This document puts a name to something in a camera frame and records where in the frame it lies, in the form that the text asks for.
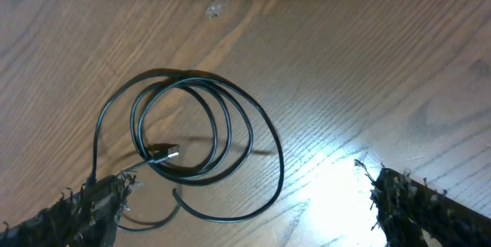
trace cable plug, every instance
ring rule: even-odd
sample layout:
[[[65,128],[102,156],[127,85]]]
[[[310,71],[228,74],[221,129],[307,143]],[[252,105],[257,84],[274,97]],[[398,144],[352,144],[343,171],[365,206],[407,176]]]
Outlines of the cable plug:
[[[179,155],[179,144],[169,144],[169,143],[161,143],[155,144],[151,148],[152,158],[149,160],[144,160],[143,162],[139,162],[133,166],[128,167],[124,171],[131,171],[140,166],[144,166],[148,163],[162,163],[166,160]]]

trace black cable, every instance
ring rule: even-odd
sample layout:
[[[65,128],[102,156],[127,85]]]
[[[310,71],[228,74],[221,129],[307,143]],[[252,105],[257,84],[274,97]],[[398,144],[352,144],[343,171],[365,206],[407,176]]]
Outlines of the black cable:
[[[250,95],[248,95],[244,90],[242,90],[238,86],[234,85],[232,82],[227,81],[222,77],[202,71],[179,71],[179,70],[170,70],[170,69],[155,69],[137,75],[133,79],[129,80],[122,87],[120,87],[119,90],[117,90],[116,93],[114,93],[106,102],[106,104],[103,106],[101,114],[99,115],[99,118],[97,120],[97,125],[94,135],[94,157],[93,157],[92,172],[87,180],[87,184],[94,185],[97,181],[96,180],[97,141],[99,138],[99,132],[101,130],[102,120],[107,112],[107,109],[126,89],[128,89],[129,87],[133,86],[134,84],[140,81],[149,78],[155,78],[155,77],[166,77],[167,79],[164,81],[153,83],[150,86],[146,87],[138,95],[137,99],[134,101],[133,108],[130,114],[131,138],[133,139],[133,144],[137,152],[140,154],[143,160],[149,161],[152,159],[152,155],[149,152],[149,148],[147,148],[143,136],[143,122],[145,120],[145,116],[147,115],[148,110],[150,109],[152,104],[159,98],[159,96],[161,96],[166,91],[174,88],[184,90],[185,92],[191,94],[203,106],[203,109],[208,115],[209,121],[211,123],[212,132],[213,132],[213,146],[207,158],[205,158],[204,161],[202,161],[196,166],[184,167],[184,166],[176,166],[171,163],[149,163],[150,167],[154,171],[159,173],[162,177],[170,181],[173,181],[175,183],[179,183],[187,186],[208,186],[227,178],[228,176],[232,175],[238,168],[240,168],[240,166],[244,163],[244,161],[247,159],[247,157],[252,151],[254,136],[252,131],[252,125],[249,121],[249,118],[247,117],[246,112],[242,109],[240,103],[226,89],[224,89],[227,88],[237,93],[244,99],[246,99],[262,115],[262,117],[266,122],[266,125],[271,131],[273,139],[276,144],[276,148],[278,149],[278,158],[279,158],[278,187],[276,188],[275,194],[266,204],[264,204],[254,212],[251,212],[244,216],[237,216],[237,217],[208,216],[201,212],[197,212],[195,209],[187,205],[180,197],[178,191],[174,189],[173,196],[176,199],[178,205],[173,210],[173,212],[169,216],[167,216],[164,220],[152,223],[151,227],[143,228],[143,229],[129,229],[126,227],[120,227],[120,228],[130,232],[141,232],[141,231],[146,231],[149,229],[155,229],[161,227],[166,223],[168,223],[177,214],[177,210],[179,209],[180,206],[183,207],[183,209],[186,210],[188,213],[200,219],[208,220],[211,222],[225,222],[225,223],[240,222],[247,219],[251,219],[253,217],[258,216],[262,212],[266,211],[267,208],[269,208],[279,197],[279,194],[282,191],[283,179],[285,176],[285,165],[283,159],[282,145],[280,143],[278,134],[275,131],[273,123],[269,119],[264,109],[262,109],[261,105],[259,105],[259,103],[255,101]],[[216,122],[213,117],[213,113],[209,108],[208,104],[204,101],[204,99],[192,88],[201,89],[212,95],[220,104],[223,113],[225,115],[226,126],[227,126],[226,145],[223,151],[221,152],[221,154],[216,159],[215,159],[215,155],[218,146],[218,136],[216,131]],[[140,104],[142,99],[148,94],[150,94],[150,99],[144,104],[141,115],[138,118],[136,118],[138,105]],[[249,132],[249,142],[241,157],[238,158],[237,161],[235,161],[229,168],[223,170],[221,173],[218,173],[215,176],[198,179],[203,175],[210,174],[214,169],[216,169],[220,165],[220,163],[227,156],[232,143],[232,126],[230,123],[230,115],[223,98],[227,99],[242,116],[245,125],[247,126],[247,130]]]

